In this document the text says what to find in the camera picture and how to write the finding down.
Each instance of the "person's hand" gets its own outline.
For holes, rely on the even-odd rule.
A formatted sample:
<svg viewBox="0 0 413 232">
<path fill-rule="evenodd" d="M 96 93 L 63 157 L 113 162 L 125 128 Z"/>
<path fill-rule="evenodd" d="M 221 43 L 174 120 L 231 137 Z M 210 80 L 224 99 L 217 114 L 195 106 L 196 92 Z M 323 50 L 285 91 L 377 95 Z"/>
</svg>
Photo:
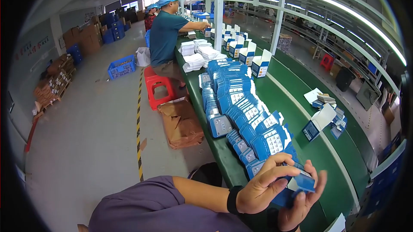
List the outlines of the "person's hand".
<svg viewBox="0 0 413 232">
<path fill-rule="evenodd" d="M 211 28 L 211 25 L 208 22 L 201 22 L 202 28 L 200 28 L 200 30 L 204 31 L 206 28 Z"/>
<path fill-rule="evenodd" d="M 304 170 L 314 178 L 316 192 L 299 193 L 294 199 L 294 205 L 291 209 L 282 208 L 278 212 L 278 229 L 280 231 L 290 231 L 300 224 L 324 191 L 325 184 L 327 183 L 327 172 L 322 170 L 317 175 L 317 171 L 310 160 L 306 161 Z"/>
<path fill-rule="evenodd" d="M 265 210 L 276 195 L 287 186 L 287 179 L 276 179 L 286 175 L 297 176 L 300 173 L 299 169 L 292 167 L 293 165 L 291 154 L 281 152 L 270 156 L 258 174 L 238 193 L 238 212 L 255 214 Z"/>
</svg>

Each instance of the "gray concrete floor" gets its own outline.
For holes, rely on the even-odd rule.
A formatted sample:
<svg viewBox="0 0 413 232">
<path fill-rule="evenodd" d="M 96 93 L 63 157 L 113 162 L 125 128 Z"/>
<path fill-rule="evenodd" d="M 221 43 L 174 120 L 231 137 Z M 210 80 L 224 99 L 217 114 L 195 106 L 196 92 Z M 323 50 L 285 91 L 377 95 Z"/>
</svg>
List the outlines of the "gray concrete floor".
<svg viewBox="0 0 413 232">
<path fill-rule="evenodd" d="M 124 39 L 86 57 L 62 101 L 38 122 L 26 158 L 26 188 L 52 231 L 77 231 L 77 224 L 88 224 L 102 197 L 139 182 L 136 112 L 141 69 L 106 80 L 108 65 L 144 47 L 144 35 L 143 22 L 134 23 Z M 194 168 L 213 162 L 206 141 L 180 150 L 168 146 L 161 117 L 149 107 L 144 82 L 142 86 L 144 178 L 187 177 Z"/>
<path fill-rule="evenodd" d="M 265 22 L 255 17 L 246 17 L 241 14 L 237 15 L 238 16 L 232 20 L 232 25 L 240 25 L 246 32 L 271 42 L 271 32 L 274 31 L 273 23 Z M 310 47 L 313 46 L 311 42 L 283 28 L 281 29 L 281 33 L 292 36 L 289 55 L 312 72 L 317 79 L 335 93 L 336 97 L 343 102 L 351 114 L 356 117 L 356 120 L 372 145 L 374 152 L 378 155 L 391 141 L 390 126 L 387 125 L 384 116 L 380 113 L 376 104 L 366 111 L 356 99 L 357 91 L 362 85 L 361 81 L 354 79 L 349 90 L 342 92 L 338 89 L 335 80 L 329 73 L 325 72 L 324 69 L 319 66 L 320 60 L 312 59 L 312 54 L 309 52 Z"/>
</svg>

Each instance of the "red plastic stool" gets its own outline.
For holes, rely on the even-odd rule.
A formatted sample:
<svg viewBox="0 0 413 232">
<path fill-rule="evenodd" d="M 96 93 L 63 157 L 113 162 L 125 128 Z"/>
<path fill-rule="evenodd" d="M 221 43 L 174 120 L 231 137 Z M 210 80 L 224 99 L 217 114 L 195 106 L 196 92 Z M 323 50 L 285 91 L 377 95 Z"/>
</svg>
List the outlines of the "red plastic stool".
<svg viewBox="0 0 413 232">
<path fill-rule="evenodd" d="M 321 60 L 320 66 L 325 67 L 325 71 L 329 72 L 334 63 L 334 57 L 329 54 L 325 54 Z"/>
<path fill-rule="evenodd" d="M 175 90 L 173 89 L 172 83 L 168 77 L 158 76 L 151 66 L 145 68 L 144 71 L 146 89 L 148 90 L 149 105 L 151 105 L 152 110 L 157 110 L 158 105 L 166 103 L 171 100 L 176 100 Z M 161 99 L 155 99 L 155 88 L 165 86 L 168 90 L 168 96 Z"/>
</svg>

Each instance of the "yellow and black floor stripe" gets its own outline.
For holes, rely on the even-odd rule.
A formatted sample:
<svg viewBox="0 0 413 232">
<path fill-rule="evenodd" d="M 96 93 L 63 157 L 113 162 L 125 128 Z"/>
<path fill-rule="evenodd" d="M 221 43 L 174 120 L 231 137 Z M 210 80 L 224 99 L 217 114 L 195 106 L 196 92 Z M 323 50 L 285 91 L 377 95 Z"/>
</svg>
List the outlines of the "yellow and black floor stripe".
<svg viewBox="0 0 413 232">
<path fill-rule="evenodd" d="M 143 181 L 143 173 L 142 173 L 142 159 L 141 159 L 141 150 L 140 150 L 140 95 L 142 91 L 142 79 L 143 79 L 143 67 L 140 71 L 140 78 L 139 78 L 139 92 L 137 95 L 137 114 L 136 114 L 136 145 L 137 145 L 137 165 L 139 168 L 139 179 Z"/>
</svg>

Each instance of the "man in teal shirt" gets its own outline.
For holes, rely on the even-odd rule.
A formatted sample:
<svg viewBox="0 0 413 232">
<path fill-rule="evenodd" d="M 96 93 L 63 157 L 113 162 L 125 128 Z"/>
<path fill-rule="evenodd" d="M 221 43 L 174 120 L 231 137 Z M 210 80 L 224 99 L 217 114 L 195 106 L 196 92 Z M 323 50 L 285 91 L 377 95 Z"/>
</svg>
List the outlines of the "man in teal shirt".
<svg viewBox="0 0 413 232">
<path fill-rule="evenodd" d="M 157 5 L 161 12 L 154 18 L 149 36 L 151 66 L 157 75 L 179 80 L 180 87 L 184 87 L 180 68 L 174 61 L 178 32 L 204 30 L 211 26 L 207 22 L 190 22 L 174 15 L 178 11 L 179 0 L 159 0 Z"/>
</svg>

